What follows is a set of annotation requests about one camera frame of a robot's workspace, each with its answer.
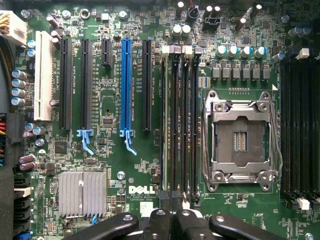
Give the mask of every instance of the white connector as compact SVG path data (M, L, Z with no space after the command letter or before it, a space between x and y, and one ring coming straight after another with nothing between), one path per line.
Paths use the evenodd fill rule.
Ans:
M46 31L35 32L34 116L35 121L51 121L52 97L52 36Z
M27 46L27 24L13 11L0 10L0 14L7 14L9 18L8 33L0 32L0 36L18 46Z

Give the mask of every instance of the heatsink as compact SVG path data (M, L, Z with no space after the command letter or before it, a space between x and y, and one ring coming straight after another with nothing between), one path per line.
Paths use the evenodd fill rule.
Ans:
M59 174L59 215L93 216L107 212L106 172Z

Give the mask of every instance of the white pci slot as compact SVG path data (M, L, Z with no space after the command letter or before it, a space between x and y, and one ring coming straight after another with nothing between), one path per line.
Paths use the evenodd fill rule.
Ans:
M34 120L51 121L52 37L46 31L35 32Z

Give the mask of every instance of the black pci express slot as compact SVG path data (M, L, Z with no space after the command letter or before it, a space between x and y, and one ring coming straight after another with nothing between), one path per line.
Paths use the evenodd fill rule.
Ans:
M142 42L142 130L151 131L152 51L151 40Z
M81 40L81 128L92 128L92 43L89 39Z
M65 130L71 128L72 59L72 43L68 39L63 39L61 41L60 58L59 126Z
M112 41L110 39L102 39L101 41L101 64L106 68L112 68L113 51Z

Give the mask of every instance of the pci express slot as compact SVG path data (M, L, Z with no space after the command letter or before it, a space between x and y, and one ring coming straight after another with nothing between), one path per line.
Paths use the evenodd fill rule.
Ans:
M151 40L142 42L142 130L151 131L152 52Z
M81 128L92 128L92 44L89 39L81 40Z
M102 39L101 64L106 68L112 68L112 61L113 61L112 41L110 39Z
M121 115L120 115L120 137L125 138L126 149L135 156L137 152L131 147L134 131L131 127L132 121L132 43L130 39L122 40L121 52Z
M72 59L72 43L68 39L63 39L61 41L60 59L59 126L65 130L71 128Z

